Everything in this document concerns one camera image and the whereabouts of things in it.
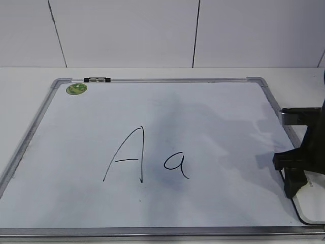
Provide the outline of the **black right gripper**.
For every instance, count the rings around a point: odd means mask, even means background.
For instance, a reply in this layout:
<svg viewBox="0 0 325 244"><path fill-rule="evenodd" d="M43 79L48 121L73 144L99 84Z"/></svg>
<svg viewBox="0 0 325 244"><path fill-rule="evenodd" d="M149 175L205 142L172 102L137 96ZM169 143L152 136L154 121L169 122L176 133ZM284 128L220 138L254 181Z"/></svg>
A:
<svg viewBox="0 0 325 244"><path fill-rule="evenodd" d="M305 171L324 174L324 106L318 121L307 126L298 148L275 153L273 164L284 173L284 191L288 199L308 183Z"/></svg>

